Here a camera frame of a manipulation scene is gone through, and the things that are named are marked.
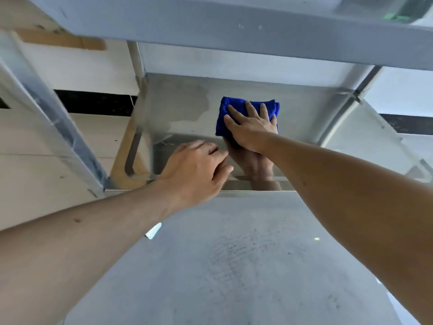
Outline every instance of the person's right arm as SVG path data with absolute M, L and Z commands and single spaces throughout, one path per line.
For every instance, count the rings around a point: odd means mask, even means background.
M 235 140 L 281 169 L 328 232 L 421 324 L 433 324 L 433 190 L 359 158 L 269 132 L 265 107 L 252 117 L 229 110 L 239 123 L 224 118 Z

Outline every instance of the hand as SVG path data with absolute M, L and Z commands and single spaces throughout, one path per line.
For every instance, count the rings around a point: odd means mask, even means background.
M 235 119 L 239 124 L 237 124 L 229 115 L 224 116 L 224 122 L 239 145 L 251 150 L 252 152 L 258 152 L 256 146 L 257 133 L 272 132 L 278 134 L 277 118 L 274 114 L 269 120 L 268 110 L 264 103 L 260 105 L 260 116 L 249 101 L 245 102 L 245 106 L 248 117 L 239 113 L 231 105 L 227 107 L 233 119 Z
M 233 167 L 224 165 L 227 152 L 201 140 L 181 144 L 155 181 L 175 196 L 175 211 L 207 202 L 216 196 Z
M 229 155 L 235 161 L 244 174 L 251 181 L 267 181 L 272 180 L 274 176 L 274 164 L 262 154 L 252 152 L 243 147 L 234 147 L 230 141 L 224 138 Z

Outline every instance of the black tile strip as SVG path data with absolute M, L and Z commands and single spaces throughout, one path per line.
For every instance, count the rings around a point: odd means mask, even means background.
M 133 104 L 127 94 L 55 90 L 69 113 L 131 116 Z
M 8 105 L 0 98 L 0 109 L 1 108 L 9 109 Z
M 397 133 L 433 136 L 433 117 L 380 114 Z

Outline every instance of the folded blue cloth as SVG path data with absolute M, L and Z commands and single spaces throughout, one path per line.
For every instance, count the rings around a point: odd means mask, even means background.
M 280 103 L 276 103 L 275 99 L 270 101 L 251 101 L 251 104 L 257 110 L 257 113 L 260 114 L 260 104 L 264 103 L 266 108 L 268 109 L 269 118 L 272 118 L 272 115 L 278 116 L 280 111 Z M 227 110 L 227 106 L 232 105 L 234 109 L 238 112 L 242 113 L 244 116 L 248 116 L 245 107 L 245 100 L 239 98 L 229 98 L 223 97 L 221 99 L 221 105 L 219 106 L 219 115 L 218 120 L 216 121 L 216 136 L 222 136 L 227 138 L 230 142 L 234 142 L 233 135 L 229 129 L 227 129 L 226 124 L 224 123 L 224 115 L 229 114 Z

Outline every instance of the person's left arm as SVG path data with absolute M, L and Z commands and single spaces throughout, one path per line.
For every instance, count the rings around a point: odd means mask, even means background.
M 0 232 L 0 317 L 55 324 L 155 224 L 210 200 L 233 170 L 213 143 L 181 145 L 153 183 Z

